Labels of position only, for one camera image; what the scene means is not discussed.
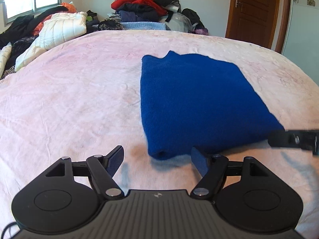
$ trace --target navy clothing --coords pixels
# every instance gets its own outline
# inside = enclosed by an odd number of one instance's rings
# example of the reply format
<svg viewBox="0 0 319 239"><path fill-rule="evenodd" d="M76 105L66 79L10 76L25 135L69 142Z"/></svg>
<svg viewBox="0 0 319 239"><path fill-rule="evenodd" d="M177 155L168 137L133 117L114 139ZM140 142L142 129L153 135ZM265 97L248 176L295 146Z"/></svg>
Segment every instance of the navy clothing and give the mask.
<svg viewBox="0 0 319 239"><path fill-rule="evenodd" d="M157 159L211 153L267 139L283 126L239 68L198 54L142 58L141 117Z"/></svg>
<svg viewBox="0 0 319 239"><path fill-rule="evenodd" d="M125 3L117 12L121 15L121 22L158 22L156 10L144 4Z"/></svg>

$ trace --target door frame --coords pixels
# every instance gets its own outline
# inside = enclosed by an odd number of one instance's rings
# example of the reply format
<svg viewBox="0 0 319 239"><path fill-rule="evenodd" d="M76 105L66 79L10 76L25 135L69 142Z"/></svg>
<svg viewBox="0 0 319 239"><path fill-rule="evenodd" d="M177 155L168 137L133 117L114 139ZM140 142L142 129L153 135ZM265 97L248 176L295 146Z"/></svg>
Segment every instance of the door frame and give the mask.
<svg viewBox="0 0 319 239"><path fill-rule="evenodd" d="M235 9L235 1L236 0L230 0L229 15L228 15L226 35L225 35L226 38L229 38L229 34L230 34L232 15L233 15L233 12ZM283 15L281 18L279 35L278 35L278 40L277 40L277 44L276 44L276 48L275 48L275 51L278 53L282 52L282 48L283 48L283 45L285 42L285 37L286 37L288 22L289 22L290 4L291 4L291 0L283 0ZM270 38L270 41L268 44L269 49L272 47L272 42L274 40L274 35L275 35L277 20L278 20L279 5L280 5L280 0L277 0L276 1L276 8L275 8L275 18L274 18L274 22L272 25L271 38Z"/></svg>

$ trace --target bed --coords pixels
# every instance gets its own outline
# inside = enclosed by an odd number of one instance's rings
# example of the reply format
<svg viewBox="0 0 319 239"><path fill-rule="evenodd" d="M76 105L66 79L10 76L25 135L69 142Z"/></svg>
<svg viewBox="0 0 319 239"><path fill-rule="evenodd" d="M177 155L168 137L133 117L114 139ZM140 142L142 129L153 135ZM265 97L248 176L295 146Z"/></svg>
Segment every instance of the bed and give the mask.
<svg viewBox="0 0 319 239"><path fill-rule="evenodd" d="M319 129L319 87L284 56L241 41L173 31L100 31L59 45L0 81L0 230L13 221L15 194L61 156L73 161L122 145L114 179L128 189L187 189L200 180L190 156L147 154L140 113L141 58L169 50L235 63L286 129ZM319 157L271 149L266 141L223 153L253 156L304 202L297 226L319 238ZM227 184L238 181L227 180ZM84 178L77 181L88 185Z"/></svg>

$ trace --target screw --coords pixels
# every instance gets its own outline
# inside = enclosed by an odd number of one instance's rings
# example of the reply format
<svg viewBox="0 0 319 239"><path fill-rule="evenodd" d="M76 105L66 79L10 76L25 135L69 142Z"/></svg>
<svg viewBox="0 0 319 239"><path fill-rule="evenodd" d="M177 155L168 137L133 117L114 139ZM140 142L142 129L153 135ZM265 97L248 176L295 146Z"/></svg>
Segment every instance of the screw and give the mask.
<svg viewBox="0 0 319 239"><path fill-rule="evenodd" d="M116 196L119 196L120 194L122 193L122 191L120 189L117 189L117 188L111 188L111 189L108 189L105 194L110 196L110 197L116 197Z"/></svg>
<svg viewBox="0 0 319 239"><path fill-rule="evenodd" d="M209 190L205 188L196 188L194 189L193 193L197 196L206 196L208 195Z"/></svg>

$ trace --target cable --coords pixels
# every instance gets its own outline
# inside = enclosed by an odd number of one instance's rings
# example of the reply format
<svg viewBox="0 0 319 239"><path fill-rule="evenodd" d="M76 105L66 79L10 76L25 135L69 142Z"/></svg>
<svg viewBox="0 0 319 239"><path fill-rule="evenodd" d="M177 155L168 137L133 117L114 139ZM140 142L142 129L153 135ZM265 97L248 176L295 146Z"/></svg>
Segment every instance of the cable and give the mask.
<svg viewBox="0 0 319 239"><path fill-rule="evenodd" d="M12 223L8 224L8 225L3 229L3 231L2 231L1 239L4 239L4 234L5 234L5 232L6 232L9 228L11 228L11 227L13 227L13 226L15 226L15 225L17 225L17 222L12 222Z"/></svg>

